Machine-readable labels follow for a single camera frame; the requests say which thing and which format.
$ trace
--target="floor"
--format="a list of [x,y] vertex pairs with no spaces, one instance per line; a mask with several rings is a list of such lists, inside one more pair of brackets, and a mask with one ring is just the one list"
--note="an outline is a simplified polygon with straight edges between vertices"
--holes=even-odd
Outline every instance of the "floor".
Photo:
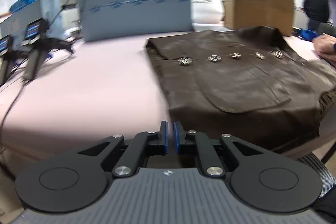
[[[321,159],[335,141],[336,139],[315,150],[314,154]],[[22,161],[22,157],[19,158],[13,153],[4,153],[4,159],[6,162],[10,161],[14,163],[16,167],[15,170],[12,170],[14,173],[17,173],[29,162],[28,159]],[[336,176],[336,154],[331,157],[326,166]],[[22,211],[23,209],[16,195],[14,183],[0,172],[0,222],[8,224],[19,216]]]

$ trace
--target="device screen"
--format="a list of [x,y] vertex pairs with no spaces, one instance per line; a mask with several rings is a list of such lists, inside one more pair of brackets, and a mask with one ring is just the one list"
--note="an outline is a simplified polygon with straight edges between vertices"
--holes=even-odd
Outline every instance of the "device screen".
[[0,52],[7,49],[8,37],[5,37],[0,40]]
[[39,33],[40,33],[40,22],[36,22],[34,24],[31,24],[27,28],[26,39],[28,39],[30,37],[33,37],[33,36],[35,36]]

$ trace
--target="white star logo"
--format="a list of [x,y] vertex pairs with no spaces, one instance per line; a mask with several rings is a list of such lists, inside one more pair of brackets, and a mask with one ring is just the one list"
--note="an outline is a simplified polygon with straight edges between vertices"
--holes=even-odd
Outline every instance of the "white star logo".
[[174,174],[173,171],[171,170],[166,170],[165,172],[163,172],[167,177],[169,177],[170,175]]

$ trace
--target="white bag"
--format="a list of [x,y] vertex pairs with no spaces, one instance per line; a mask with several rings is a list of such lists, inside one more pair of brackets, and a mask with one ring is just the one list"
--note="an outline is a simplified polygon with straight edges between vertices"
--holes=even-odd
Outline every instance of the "white bag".
[[224,15],[221,0],[191,0],[193,23],[218,24]]

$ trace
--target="leather skirt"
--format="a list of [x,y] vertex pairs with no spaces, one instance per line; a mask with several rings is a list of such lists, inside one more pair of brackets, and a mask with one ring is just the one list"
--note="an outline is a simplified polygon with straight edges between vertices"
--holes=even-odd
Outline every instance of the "leather skirt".
[[152,38],[146,49],[172,122],[211,138],[285,152],[316,138],[336,101],[336,71],[301,58],[276,28]]

